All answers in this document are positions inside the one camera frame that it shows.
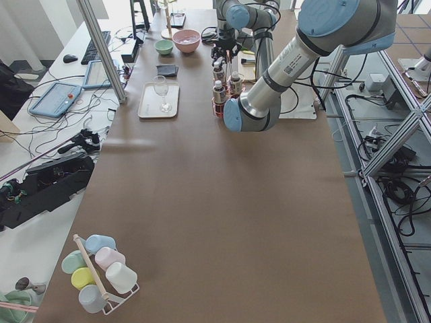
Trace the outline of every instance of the pink bowl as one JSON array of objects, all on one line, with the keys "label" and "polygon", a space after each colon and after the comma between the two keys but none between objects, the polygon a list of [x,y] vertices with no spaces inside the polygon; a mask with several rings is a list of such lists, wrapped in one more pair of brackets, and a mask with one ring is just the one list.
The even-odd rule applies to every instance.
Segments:
[{"label": "pink bowl", "polygon": [[172,36],[172,40],[181,52],[194,52],[201,42],[201,35],[193,29],[182,29]]}]

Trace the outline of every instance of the yellow cup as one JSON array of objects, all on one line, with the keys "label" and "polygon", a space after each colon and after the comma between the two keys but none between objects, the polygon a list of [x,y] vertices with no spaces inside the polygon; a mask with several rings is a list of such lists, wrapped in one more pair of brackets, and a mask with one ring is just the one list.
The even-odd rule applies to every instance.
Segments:
[{"label": "yellow cup", "polygon": [[92,273],[88,267],[82,267],[73,272],[71,278],[72,285],[80,291],[87,285],[95,285]]}]

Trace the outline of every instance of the black bag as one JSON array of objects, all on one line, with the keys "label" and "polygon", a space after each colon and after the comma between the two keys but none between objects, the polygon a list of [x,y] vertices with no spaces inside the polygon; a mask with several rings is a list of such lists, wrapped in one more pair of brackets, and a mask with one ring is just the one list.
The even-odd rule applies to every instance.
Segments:
[{"label": "black bag", "polygon": [[10,120],[15,118],[34,90],[33,86],[14,75],[15,73],[0,61],[0,110]]}]

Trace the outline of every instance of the blue framed tablet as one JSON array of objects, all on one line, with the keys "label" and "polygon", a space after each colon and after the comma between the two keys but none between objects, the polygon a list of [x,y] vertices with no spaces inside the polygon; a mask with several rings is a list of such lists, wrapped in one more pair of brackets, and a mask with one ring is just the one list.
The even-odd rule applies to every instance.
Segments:
[{"label": "blue framed tablet", "polygon": [[[119,68],[116,60],[112,60],[116,69]],[[82,83],[84,89],[101,89],[110,87],[108,76],[100,59],[88,62],[86,76]]]},{"label": "blue framed tablet", "polygon": [[53,83],[28,112],[34,115],[58,118],[68,111],[81,91],[82,87],[79,85]]}]

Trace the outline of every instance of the folded gray cloth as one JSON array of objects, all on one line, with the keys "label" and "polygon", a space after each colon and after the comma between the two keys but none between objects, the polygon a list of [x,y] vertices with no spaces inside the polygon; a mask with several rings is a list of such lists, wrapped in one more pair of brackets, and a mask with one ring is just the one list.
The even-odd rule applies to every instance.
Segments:
[{"label": "folded gray cloth", "polygon": [[157,65],[157,75],[176,77],[176,74],[178,74],[178,66],[175,64]]}]

